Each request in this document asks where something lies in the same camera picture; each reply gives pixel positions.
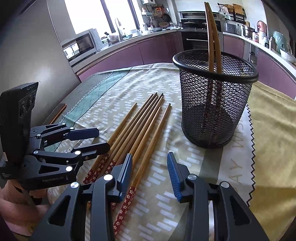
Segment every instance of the tablecloth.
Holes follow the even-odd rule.
[[[178,203],[173,195],[166,166],[169,151],[177,162],[206,181],[228,181],[253,211],[270,240],[278,241],[282,237],[296,215],[294,100],[262,83],[253,84],[231,142],[221,148],[203,149],[189,142],[182,132],[179,70],[173,64],[98,73],[86,83],[63,101],[68,107],[57,122],[66,122],[75,129],[97,127],[100,136],[75,142],[66,140],[53,146],[53,150],[67,152],[73,147],[107,141],[131,106],[137,102],[140,107],[152,93],[164,93],[163,110],[168,103],[172,104],[166,127],[117,240],[182,240],[187,204]],[[77,175],[79,182],[93,162],[84,162]],[[50,202],[65,188],[50,188]],[[114,219],[120,207],[114,210]],[[211,212],[209,215],[210,240],[213,240],[213,215]],[[90,234],[89,217],[88,213],[86,240]]]

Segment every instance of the mesh basket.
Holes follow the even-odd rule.
[[[208,50],[176,54],[180,69],[182,130],[192,143],[204,148],[226,145],[246,106],[257,70],[247,61],[222,52],[223,74],[208,71]]]

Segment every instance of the cutting board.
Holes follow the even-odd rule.
[[[242,10],[241,5],[233,4],[233,8],[234,8],[235,13],[239,13],[241,15],[244,15],[244,11]]]

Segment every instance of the microwave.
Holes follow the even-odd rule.
[[[74,39],[65,40],[62,48],[71,66],[99,51],[103,47],[96,29],[77,34]]]

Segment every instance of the kitchen counter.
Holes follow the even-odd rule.
[[[237,35],[237,34],[231,34],[231,33],[226,33],[223,32],[223,35],[228,35],[228,36],[232,36],[235,38],[240,38],[246,42],[249,42],[250,44],[256,46],[257,48],[263,50],[265,53],[267,53],[268,55],[270,55],[272,58],[274,58],[277,62],[279,62],[284,68],[287,69],[287,71],[289,71],[291,73],[291,75],[293,75],[296,78],[296,66],[291,64],[290,62],[284,60],[280,54],[276,53],[274,50],[270,50],[266,47],[264,47],[263,45],[254,42],[251,39],[248,39],[246,37]]]
[[[98,60],[100,58],[103,58],[104,56],[108,55],[109,53],[112,53],[114,51],[119,51],[119,49],[121,49],[121,48],[131,46],[133,44],[136,44],[139,41],[142,41],[142,40],[145,40],[145,39],[148,39],[148,38],[152,38],[152,37],[159,36],[159,35],[162,35],[162,34],[173,33],[173,32],[207,32],[207,31],[206,30],[199,30],[199,29],[198,30],[195,30],[195,29],[172,29],[172,30],[166,30],[166,31],[163,30],[161,32],[143,34],[141,36],[137,36],[137,37],[134,37],[132,39],[121,41],[121,42],[116,43],[114,45],[103,48],[101,51],[95,53],[94,55],[89,56],[85,60],[83,60],[80,63],[78,63],[77,65],[73,66],[73,71],[75,73],[81,72],[82,69],[84,69],[86,66],[90,65],[91,63],[95,62],[96,60]],[[263,45],[261,45],[259,43],[256,43],[256,42],[254,42],[254,41],[252,41],[252,40],[250,40],[248,38],[237,35],[237,34],[231,34],[231,33],[223,32],[223,35],[242,39],[242,40],[244,40],[246,42],[249,42],[252,45],[258,47],[259,49],[264,51],[266,54],[268,54],[270,57],[275,59],[278,63],[280,63],[296,79],[296,66],[289,63],[289,62],[287,62],[286,60],[284,60],[275,51],[269,50],[268,48],[264,47]]]
[[[83,69],[85,66],[89,65],[90,63],[94,62],[95,60],[103,57],[106,54],[109,54],[117,49],[120,49],[122,47],[125,47],[127,45],[130,45],[132,43],[144,40],[146,38],[151,38],[154,36],[158,36],[161,34],[167,34],[167,33],[173,33],[173,32],[207,32],[207,30],[201,30],[201,29],[172,29],[172,30],[163,30],[161,32],[155,32],[155,33],[149,33],[149,34],[143,34],[137,37],[134,37],[132,39],[127,39],[124,41],[121,41],[119,43],[113,44],[108,47],[102,48],[99,52],[87,57],[85,60],[79,62],[75,66],[73,66],[73,71],[77,73],[79,70]]]

